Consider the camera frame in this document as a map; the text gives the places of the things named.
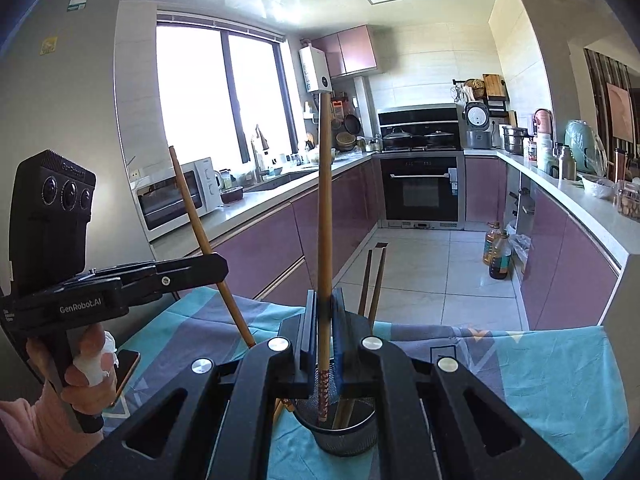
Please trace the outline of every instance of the black mesh basket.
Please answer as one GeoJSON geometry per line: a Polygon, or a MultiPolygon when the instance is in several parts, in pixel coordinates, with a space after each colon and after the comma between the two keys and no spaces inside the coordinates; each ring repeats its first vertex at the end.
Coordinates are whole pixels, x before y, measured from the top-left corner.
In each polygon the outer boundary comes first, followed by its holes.
{"type": "Polygon", "coordinates": [[[316,387],[308,399],[297,399],[293,414],[311,431],[318,446],[335,456],[356,456],[371,448],[378,440],[378,425],[372,397],[355,399],[349,425],[343,430],[332,430],[338,407],[338,391],[334,380],[334,363],[329,368],[329,413],[325,422],[318,421],[318,369],[316,387]]]}

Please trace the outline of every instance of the window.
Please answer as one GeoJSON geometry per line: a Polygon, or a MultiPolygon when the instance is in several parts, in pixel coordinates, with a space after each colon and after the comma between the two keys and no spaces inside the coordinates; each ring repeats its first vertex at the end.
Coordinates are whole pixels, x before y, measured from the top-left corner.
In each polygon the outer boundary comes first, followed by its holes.
{"type": "Polygon", "coordinates": [[[238,167],[258,125],[270,153],[298,150],[280,47],[226,30],[159,25],[164,132],[182,163],[238,167]]]}

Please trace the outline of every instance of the white microwave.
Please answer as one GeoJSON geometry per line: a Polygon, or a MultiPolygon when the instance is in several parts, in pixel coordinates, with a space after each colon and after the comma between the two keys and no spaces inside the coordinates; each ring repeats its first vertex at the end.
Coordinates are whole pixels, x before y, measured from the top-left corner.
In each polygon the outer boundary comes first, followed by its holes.
{"type": "MultiPolygon", "coordinates": [[[[213,169],[210,158],[188,162],[180,167],[198,216],[222,206],[222,177],[213,169]]],[[[155,240],[189,221],[174,168],[132,182],[131,191],[147,240],[155,240]]]]}

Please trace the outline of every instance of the human hand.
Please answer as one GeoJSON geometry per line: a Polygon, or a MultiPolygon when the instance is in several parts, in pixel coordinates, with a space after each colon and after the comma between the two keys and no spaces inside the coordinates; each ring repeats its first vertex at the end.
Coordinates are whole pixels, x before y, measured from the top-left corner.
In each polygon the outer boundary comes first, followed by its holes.
{"type": "MultiPolygon", "coordinates": [[[[84,331],[78,343],[80,354],[87,358],[100,355],[104,346],[104,330],[97,323],[84,331]]],[[[37,338],[27,340],[27,353],[47,380],[50,380],[49,370],[51,356],[46,346],[37,338]]],[[[65,371],[65,381],[68,386],[60,392],[60,398],[71,404],[76,412],[85,415],[97,415],[108,407],[116,397],[116,374],[113,369],[113,354],[105,353],[100,359],[100,367],[109,373],[96,386],[89,386],[86,376],[71,365],[65,371]]]]}

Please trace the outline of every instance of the white floor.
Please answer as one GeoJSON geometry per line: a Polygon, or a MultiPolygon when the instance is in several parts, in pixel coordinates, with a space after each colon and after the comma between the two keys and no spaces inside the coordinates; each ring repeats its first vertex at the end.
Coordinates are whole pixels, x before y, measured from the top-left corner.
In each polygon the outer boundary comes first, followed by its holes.
{"type": "MultiPolygon", "coordinates": [[[[367,251],[386,242],[377,320],[479,330],[522,330],[511,277],[494,280],[482,262],[483,232],[378,229],[340,279],[357,312],[367,251]]],[[[382,249],[373,249],[367,312],[382,249]]]]}

